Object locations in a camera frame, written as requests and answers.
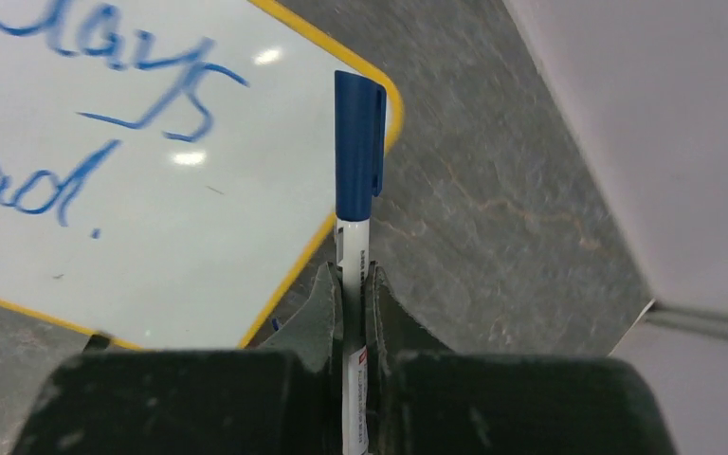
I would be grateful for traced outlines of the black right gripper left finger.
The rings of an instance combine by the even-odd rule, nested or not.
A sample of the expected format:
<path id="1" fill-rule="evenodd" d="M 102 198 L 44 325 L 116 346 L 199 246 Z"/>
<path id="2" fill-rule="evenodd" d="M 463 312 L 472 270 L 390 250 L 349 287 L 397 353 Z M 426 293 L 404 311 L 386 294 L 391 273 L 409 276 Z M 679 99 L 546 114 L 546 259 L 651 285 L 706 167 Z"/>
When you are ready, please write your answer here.
<path id="1" fill-rule="evenodd" d="M 16 454 L 338 454 L 340 283 L 253 349 L 87 350 L 47 378 Z"/>

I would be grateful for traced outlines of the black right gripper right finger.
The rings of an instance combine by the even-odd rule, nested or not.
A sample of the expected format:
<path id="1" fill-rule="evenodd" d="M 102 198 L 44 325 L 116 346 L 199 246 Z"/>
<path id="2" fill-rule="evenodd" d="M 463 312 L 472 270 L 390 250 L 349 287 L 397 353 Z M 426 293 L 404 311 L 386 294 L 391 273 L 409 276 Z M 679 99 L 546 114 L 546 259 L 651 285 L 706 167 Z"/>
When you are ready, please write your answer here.
<path id="1" fill-rule="evenodd" d="M 458 353 L 367 280 L 375 454 L 673 454 L 651 388 L 608 356 Z"/>

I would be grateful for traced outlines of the blue whiteboard marker pen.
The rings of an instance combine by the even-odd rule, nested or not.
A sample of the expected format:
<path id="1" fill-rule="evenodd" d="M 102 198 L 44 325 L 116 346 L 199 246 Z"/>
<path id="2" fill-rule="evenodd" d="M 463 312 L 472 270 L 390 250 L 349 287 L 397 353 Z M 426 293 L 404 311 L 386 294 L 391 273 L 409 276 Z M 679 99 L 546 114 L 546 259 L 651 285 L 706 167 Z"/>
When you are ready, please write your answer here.
<path id="1" fill-rule="evenodd" d="M 370 267 L 369 222 L 351 222 L 338 218 L 335 240 L 343 316 L 342 452 L 366 454 L 369 451 L 369 432 L 364 285 Z"/>

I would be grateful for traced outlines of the yellow framed whiteboard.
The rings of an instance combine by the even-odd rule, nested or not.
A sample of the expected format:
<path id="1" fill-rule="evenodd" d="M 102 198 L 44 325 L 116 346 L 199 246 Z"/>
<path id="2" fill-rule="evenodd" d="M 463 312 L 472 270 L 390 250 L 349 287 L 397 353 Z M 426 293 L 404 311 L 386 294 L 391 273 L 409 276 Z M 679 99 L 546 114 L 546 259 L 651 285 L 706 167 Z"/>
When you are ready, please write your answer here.
<path id="1" fill-rule="evenodd" d="M 0 1 L 0 306 L 129 348 L 247 344 L 334 223 L 334 76 L 275 1 Z"/>

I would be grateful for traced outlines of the blue marker cap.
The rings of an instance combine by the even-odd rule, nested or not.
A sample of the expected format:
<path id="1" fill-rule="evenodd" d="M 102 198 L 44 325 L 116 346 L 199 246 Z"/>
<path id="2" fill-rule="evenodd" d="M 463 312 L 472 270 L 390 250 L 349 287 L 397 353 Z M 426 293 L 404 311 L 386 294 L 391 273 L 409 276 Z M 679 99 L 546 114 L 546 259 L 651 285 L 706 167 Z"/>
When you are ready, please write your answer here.
<path id="1" fill-rule="evenodd" d="M 387 92 L 354 73 L 335 72 L 336 215 L 347 222 L 372 216 L 383 189 Z"/>

